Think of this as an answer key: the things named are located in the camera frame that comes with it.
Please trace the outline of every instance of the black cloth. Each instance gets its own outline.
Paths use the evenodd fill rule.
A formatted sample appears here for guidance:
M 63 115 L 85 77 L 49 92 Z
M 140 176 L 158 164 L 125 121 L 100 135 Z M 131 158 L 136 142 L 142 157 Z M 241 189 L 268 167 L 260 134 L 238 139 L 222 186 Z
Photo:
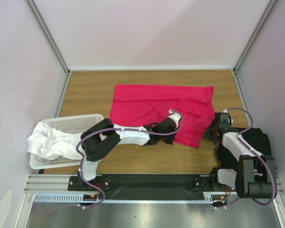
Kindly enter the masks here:
M 271 147 L 267 134 L 264 134 L 260 128 L 251 128 L 242 134 L 243 138 L 254 149 L 261 152 L 264 155 L 271 156 Z M 218 146 L 218 159 L 221 162 L 221 167 L 226 169 L 238 169 L 238 161 L 232 155 L 230 150 L 224 147 L 222 144 Z

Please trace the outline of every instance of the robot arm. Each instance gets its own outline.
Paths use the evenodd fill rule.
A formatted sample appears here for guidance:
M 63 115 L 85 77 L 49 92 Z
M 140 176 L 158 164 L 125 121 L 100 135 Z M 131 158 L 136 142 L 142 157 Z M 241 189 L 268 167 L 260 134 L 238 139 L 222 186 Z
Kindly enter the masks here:
M 238 139 L 238 130 L 231 127 L 232 119 L 229 113 L 215 113 L 212 125 L 204 133 L 205 137 L 214 143 L 219 143 L 226 147 L 238 161 L 237 170 L 218 169 L 212 172 L 218 183 L 226 184 L 235 188 L 240 198 L 262 198 L 270 199 L 272 186 L 264 166 L 258 162 L 258 158 L 251 152 L 250 146 L 243 138 L 241 141 L 248 145 L 243 145 Z M 276 165 L 272 156 L 263 155 L 255 151 L 263 158 L 270 169 L 275 181 L 276 188 Z
M 81 135 L 83 139 L 95 133 L 82 142 L 86 155 L 83 160 L 84 178 L 87 181 L 93 180 L 96 177 L 98 163 L 117 145 L 155 145 L 159 141 L 173 144 L 176 135 L 173 132 L 178 129 L 180 120 L 181 115 L 173 110 L 170 110 L 168 118 L 160 123 L 141 127 L 124 127 L 112 123 L 110 119 L 102 120 Z

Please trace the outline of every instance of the pink cloth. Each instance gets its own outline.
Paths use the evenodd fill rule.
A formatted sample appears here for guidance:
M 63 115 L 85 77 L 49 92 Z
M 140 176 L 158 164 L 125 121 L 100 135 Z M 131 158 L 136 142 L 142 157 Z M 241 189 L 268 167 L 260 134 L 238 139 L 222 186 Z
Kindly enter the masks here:
M 142 126 L 160 122 L 176 109 L 185 125 L 175 142 L 198 148 L 214 118 L 213 92 L 213 87 L 116 85 L 110 118 L 121 126 Z

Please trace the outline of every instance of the wooden table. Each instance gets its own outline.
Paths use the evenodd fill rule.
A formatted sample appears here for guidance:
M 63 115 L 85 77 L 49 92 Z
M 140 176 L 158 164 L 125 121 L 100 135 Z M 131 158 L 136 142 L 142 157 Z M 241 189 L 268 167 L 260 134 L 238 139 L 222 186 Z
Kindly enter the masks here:
M 216 112 L 242 107 L 229 70 L 86 71 L 73 72 L 60 116 L 110 115 L 116 84 L 214 86 Z M 234 126 L 247 127 L 244 113 L 232 111 Z M 163 142 L 155 146 L 119 145 L 100 163 L 98 173 L 209 173 L 219 165 L 213 143 L 202 139 L 198 149 Z M 45 173 L 72 173 L 77 167 L 47 169 Z

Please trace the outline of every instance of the plastic basket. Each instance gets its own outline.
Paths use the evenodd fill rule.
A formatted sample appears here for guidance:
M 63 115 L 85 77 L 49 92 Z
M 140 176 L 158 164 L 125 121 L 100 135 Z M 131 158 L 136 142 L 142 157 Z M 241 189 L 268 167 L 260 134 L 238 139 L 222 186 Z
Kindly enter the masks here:
M 43 120 L 42 122 L 65 133 L 83 133 L 103 119 L 104 117 L 100 114 L 90 114 L 52 118 Z M 72 160 L 64 157 L 58 157 L 54 160 L 47 160 L 33 153 L 31 153 L 29 161 L 29 165 L 35 170 L 66 167 L 79 164 L 80 160 Z

